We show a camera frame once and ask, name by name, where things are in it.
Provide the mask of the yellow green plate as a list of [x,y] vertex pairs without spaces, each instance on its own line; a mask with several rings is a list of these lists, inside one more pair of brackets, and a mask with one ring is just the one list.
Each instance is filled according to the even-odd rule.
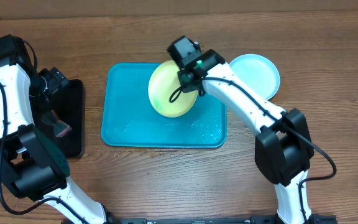
[[179,68],[173,60],[161,63],[152,73],[149,85],[149,101],[162,116],[176,118],[187,113],[194,105],[198,93],[182,93],[177,76]]

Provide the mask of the pink and black sponge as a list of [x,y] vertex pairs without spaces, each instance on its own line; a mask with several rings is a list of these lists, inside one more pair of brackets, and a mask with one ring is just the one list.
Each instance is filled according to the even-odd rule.
[[61,138],[71,131],[71,126],[62,121],[54,110],[45,112],[41,116],[41,121],[53,128],[54,135]]

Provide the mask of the light blue plate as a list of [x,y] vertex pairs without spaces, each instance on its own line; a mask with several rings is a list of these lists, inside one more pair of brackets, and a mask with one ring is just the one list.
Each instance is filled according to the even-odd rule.
[[261,55],[240,55],[229,65],[240,80],[265,100],[271,100],[280,88],[277,67]]

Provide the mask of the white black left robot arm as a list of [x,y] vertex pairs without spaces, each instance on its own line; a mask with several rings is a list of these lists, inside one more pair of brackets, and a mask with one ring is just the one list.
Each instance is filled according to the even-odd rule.
[[57,68],[37,68],[32,46],[0,37],[0,203],[3,189],[47,204],[68,223],[114,223],[71,178],[69,158],[85,151],[85,88]]

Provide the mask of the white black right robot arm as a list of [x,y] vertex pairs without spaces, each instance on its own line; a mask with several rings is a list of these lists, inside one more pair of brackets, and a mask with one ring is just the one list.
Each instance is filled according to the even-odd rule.
[[337,167],[330,156],[311,141],[304,114],[294,108],[285,111],[256,94],[234,73],[226,60],[210,49],[202,52],[199,43],[182,36],[173,41],[168,54],[178,65],[180,83],[170,96],[174,102],[181,93],[197,91],[209,94],[236,114],[255,137],[255,163],[263,176],[274,185],[278,201],[275,215],[261,217],[269,223],[336,223],[336,217],[312,213],[306,184],[310,160],[320,153],[331,165],[333,178]]

